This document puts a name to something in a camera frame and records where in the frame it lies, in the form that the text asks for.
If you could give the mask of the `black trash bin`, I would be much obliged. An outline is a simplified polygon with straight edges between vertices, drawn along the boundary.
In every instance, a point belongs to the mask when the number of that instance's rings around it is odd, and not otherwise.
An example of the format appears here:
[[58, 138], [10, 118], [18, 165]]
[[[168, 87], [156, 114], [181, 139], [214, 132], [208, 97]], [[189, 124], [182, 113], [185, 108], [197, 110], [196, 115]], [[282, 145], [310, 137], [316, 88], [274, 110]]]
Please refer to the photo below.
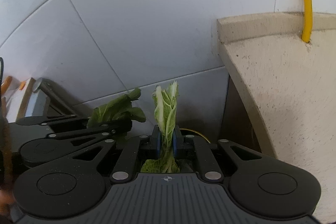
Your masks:
[[200, 146], [208, 145], [211, 143], [205, 135], [199, 133], [198, 131], [187, 128], [181, 128], [180, 131], [183, 135], [184, 142], [187, 144]]

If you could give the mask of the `light green cabbage leaves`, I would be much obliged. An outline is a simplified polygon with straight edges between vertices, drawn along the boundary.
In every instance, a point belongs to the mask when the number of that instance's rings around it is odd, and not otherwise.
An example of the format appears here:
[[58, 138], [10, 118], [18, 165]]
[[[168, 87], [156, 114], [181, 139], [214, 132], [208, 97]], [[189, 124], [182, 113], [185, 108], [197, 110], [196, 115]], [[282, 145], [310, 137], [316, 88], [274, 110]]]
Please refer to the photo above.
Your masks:
[[162, 138], [161, 152], [158, 159], [144, 162], [143, 173], [179, 173], [173, 151], [173, 132], [176, 126], [178, 83], [174, 81], [166, 89], [157, 86], [153, 93], [155, 104], [154, 118]]

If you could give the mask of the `green leaf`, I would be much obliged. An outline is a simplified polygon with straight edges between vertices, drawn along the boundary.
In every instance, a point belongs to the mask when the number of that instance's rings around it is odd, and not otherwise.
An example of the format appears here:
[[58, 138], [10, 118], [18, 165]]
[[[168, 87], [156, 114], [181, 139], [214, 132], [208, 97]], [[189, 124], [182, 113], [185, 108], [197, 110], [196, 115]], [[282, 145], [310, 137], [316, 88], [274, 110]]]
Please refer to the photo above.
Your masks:
[[133, 107], [132, 102], [138, 100], [141, 90], [135, 88], [130, 93], [121, 95], [110, 102], [94, 108], [87, 128], [98, 127], [111, 121], [129, 119], [131, 121], [145, 122], [146, 116], [140, 107]]

